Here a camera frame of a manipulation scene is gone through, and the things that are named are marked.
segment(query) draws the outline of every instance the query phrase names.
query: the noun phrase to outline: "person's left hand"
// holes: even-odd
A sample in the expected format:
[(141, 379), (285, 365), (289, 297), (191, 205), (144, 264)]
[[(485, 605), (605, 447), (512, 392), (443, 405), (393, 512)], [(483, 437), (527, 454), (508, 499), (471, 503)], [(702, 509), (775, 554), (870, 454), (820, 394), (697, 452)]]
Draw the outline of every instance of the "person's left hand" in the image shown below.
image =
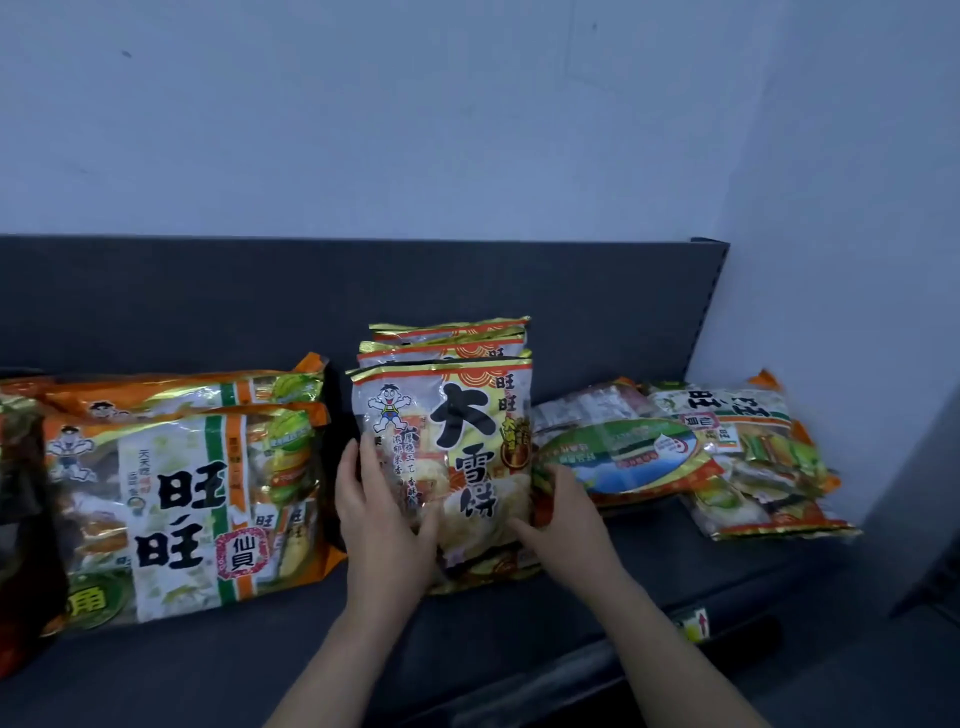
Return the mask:
[[(362, 485), (356, 479), (358, 450)], [(420, 533), (414, 534), (380, 470), (368, 432), (359, 448), (350, 440), (340, 458), (336, 505), (347, 544), (347, 615), (364, 627), (398, 632), (433, 578), (440, 503), (427, 506)]]

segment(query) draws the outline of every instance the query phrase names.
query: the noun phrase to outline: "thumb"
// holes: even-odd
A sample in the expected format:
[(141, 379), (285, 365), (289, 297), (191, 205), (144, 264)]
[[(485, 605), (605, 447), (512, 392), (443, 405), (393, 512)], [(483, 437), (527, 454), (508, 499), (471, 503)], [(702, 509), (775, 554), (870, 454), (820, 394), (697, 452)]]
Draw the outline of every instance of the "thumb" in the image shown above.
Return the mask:
[(417, 534), (417, 540), (421, 547), (428, 550), (432, 556), (437, 550), (437, 537), (440, 534), (440, 520), (444, 514), (444, 502), (435, 500), (424, 506), (426, 515), (420, 523), (420, 533)]
[(520, 542), (524, 546), (527, 548), (532, 548), (534, 551), (538, 551), (538, 546), (540, 546), (543, 539), (542, 533), (540, 533), (529, 523), (524, 523), (520, 519), (510, 519), (507, 521), (507, 525), (509, 525), (510, 529), (516, 533), (516, 537), (520, 539)]

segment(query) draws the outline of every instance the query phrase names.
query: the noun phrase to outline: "cartoon character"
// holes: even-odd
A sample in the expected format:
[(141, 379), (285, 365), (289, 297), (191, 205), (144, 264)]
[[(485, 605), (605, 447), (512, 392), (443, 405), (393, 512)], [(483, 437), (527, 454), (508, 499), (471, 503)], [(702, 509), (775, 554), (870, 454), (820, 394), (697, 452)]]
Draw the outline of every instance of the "cartoon character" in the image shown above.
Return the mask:
[(383, 432), (389, 423), (393, 423), (397, 432), (415, 432), (417, 429), (408, 425), (400, 417), (400, 407), (413, 404), (413, 400), (400, 394), (395, 384), (384, 384), (376, 397), (367, 400), (367, 406), (380, 410), (380, 422), (373, 426), (374, 432)]
[(92, 440), (81, 437), (76, 427), (64, 425), (60, 428), (60, 437), (47, 443), (47, 453), (57, 457), (57, 465), (50, 471), (50, 476), (55, 480), (62, 477), (81, 482), (96, 480), (97, 474), (89, 468), (82, 468), (79, 457), (95, 447)]
[(89, 406), (90, 415), (98, 420), (122, 420), (130, 416), (130, 412), (124, 409), (117, 409), (111, 401), (95, 401)]

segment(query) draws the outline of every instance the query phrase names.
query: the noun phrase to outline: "white wall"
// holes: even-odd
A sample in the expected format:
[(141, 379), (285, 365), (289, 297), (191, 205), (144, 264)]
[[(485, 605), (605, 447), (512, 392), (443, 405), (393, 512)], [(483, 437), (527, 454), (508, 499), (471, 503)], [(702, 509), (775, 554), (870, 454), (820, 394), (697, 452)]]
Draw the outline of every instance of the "white wall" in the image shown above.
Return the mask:
[(733, 247), (691, 375), (773, 368), (861, 519), (960, 382), (960, 4), (795, 5), (731, 180), (718, 232)]
[(781, 6), (11, 0), (0, 231), (704, 234)]

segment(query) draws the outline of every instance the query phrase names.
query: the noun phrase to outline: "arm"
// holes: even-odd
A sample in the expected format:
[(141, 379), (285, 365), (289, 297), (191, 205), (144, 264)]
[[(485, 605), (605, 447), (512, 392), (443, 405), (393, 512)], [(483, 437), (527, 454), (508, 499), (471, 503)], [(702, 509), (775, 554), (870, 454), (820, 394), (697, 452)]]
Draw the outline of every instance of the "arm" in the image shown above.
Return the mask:
[(414, 535), (369, 434), (359, 449), (363, 485), (355, 476), (355, 440), (344, 450), (336, 483), (337, 515), (350, 557), (347, 607), (265, 728), (359, 725), (394, 643), (430, 584), (440, 510), (433, 508)]
[(550, 575), (597, 617), (651, 728), (766, 726), (626, 572), (607, 527), (573, 471), (556, 468), (553, 475), (550, 525), (538, 531), (514, 520), (511, 526)]

